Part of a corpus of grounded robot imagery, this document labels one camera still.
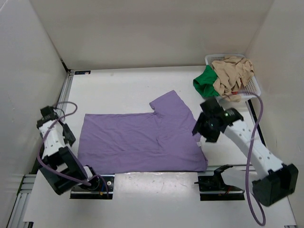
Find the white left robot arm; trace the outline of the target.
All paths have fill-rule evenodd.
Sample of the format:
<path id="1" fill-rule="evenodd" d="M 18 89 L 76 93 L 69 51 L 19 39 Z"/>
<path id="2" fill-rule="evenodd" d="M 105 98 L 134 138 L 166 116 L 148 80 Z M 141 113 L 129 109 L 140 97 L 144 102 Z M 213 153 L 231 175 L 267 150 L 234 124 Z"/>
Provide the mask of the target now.
<path id="1" fill-rule="evenodd" d="M 94 191 L 100 186 L 100 179 L 94 169 L 88 165 L 81 165 L 71 151 L 76 141 L 68 125 L 59 119 L 57 114 L 49 114 L 37 121 L 43 142 L 44 152 L 40 159 L 44 165 L 39 170 L 58 195 L 80 187 L 87 191 Z"/>

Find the purple t shirt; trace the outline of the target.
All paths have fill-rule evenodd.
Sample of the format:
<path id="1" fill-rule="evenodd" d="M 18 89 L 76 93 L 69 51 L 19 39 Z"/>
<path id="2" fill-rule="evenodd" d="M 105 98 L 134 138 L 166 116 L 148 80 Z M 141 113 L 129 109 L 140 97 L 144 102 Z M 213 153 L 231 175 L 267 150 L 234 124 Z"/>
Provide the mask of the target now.
<path id="1" fill-rule="evenodd" d="M 195 119 L 175 91 L 150 102 L 152 112 L 86 114 L 78 159 L 99 174 L 207 169 L 193 135 Z"/>

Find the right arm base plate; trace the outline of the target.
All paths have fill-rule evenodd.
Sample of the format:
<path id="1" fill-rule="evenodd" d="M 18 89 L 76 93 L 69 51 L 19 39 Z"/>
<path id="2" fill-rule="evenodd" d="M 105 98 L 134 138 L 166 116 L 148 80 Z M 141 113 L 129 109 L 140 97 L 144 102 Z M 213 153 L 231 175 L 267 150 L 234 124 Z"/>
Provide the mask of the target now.
<path id="1" fill-rule="evenodd" d="M 213 176 L 198 176 L 194 184 L 199 186 L 200 201 L 242 201 L 245 200 L 245 191 L 223 184 L 219 187 L 215 184 Z"/>

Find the beige t shirt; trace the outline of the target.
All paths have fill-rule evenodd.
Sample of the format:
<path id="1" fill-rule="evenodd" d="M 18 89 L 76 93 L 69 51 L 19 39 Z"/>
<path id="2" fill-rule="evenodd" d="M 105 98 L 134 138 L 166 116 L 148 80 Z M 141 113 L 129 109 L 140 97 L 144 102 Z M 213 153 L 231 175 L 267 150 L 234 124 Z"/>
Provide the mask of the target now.
<path id="1" fill-rule="evenodd" d="M 254 66 L 248 58 L 225 56 L 223 60 L 212 62 L 212 68 L 217 75 L 213 84 L 219 95 L 230 102 L 240 102 L 240 95 L 233 95 L 232 91 L 239 91 L 241 86 L 247 86 L 254 76 Z"/>

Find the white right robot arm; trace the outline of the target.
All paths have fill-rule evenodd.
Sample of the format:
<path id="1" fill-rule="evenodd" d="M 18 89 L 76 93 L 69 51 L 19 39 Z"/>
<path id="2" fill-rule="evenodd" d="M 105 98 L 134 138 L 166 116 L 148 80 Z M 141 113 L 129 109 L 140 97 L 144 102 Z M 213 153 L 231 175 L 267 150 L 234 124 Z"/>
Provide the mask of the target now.
<path id="1" fill-rule="evenodd" d="M 294 193 L 298 169 L 293 164 L 284 164 L 260 140 L 254 139 L 236 109 L 203 108 L 192 132 L 209 143 L 215 143 L 223 133 L 250 159 L 256 175 L 248 178 L 249 192 L 262 205 L 269 207 Z"/>

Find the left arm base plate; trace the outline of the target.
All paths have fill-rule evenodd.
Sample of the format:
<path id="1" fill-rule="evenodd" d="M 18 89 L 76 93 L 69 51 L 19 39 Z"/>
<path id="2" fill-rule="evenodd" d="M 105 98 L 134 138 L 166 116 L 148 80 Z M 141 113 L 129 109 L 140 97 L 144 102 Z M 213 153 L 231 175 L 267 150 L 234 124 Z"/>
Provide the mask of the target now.
<path id="1" fill-rule="evenodd" d="M 78 185 L 71 189 L 70 199 L 74 200 L 112 200 L 115 175 L 108 174 L 93 178 L 90 187 Z"/>

